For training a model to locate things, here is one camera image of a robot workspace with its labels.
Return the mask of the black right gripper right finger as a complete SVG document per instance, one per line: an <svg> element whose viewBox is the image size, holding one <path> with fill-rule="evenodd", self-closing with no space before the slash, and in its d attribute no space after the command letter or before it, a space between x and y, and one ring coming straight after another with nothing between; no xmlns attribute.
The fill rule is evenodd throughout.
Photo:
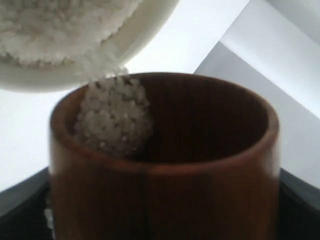
<svg viewBox="0 0 320 240"><path fill-rule="evenodd" d="M320 240L320 189L280 171L278 240Z"/></svg>

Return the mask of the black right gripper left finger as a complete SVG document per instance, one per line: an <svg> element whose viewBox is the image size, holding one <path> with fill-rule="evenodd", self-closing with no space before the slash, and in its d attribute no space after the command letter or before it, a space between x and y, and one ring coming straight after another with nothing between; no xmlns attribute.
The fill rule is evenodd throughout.
<svg viewBox="0 0 320 240"><path fill-rule="evenodd" d="M51 240L45 209L49 192L48 169L0 193L2 240Z"/></svg>

